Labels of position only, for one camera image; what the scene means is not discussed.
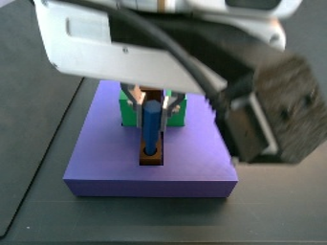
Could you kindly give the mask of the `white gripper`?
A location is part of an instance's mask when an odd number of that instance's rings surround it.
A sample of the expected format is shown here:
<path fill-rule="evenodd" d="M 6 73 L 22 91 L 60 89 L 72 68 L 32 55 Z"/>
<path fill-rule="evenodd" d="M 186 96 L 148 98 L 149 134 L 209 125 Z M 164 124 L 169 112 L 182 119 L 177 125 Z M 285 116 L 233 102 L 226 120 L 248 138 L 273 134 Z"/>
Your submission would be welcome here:
<path fill-rule="evenodd" d="M 226 0 L 164 0 L 162 4 L 158 0 L 81 1 L 105 7 L 121 4 L 132 11 L 161 16 L 165 21 L 180 13 L 192 13 L 200 20 L 240 28 L 277 49 L 285 46 L 280 20 L 296 12 L 303 2 L 236 0 L 230 5 Z M 198 94 L 201 89 L 172 55 L 142 44 L 116 41 L 113 32 L 122 26 L 102 11 L 58 0 L 33 0 L 33 3 L 46 58 L 58 72 L 122 82 L 120 88 L 136 113 L 136 127 L 141 127 L 145 100 L 137 85 L 173 90 L 166 90 L 162 96 L 161 131 L 168 126 L 184 126 L 184 93 Z"/>

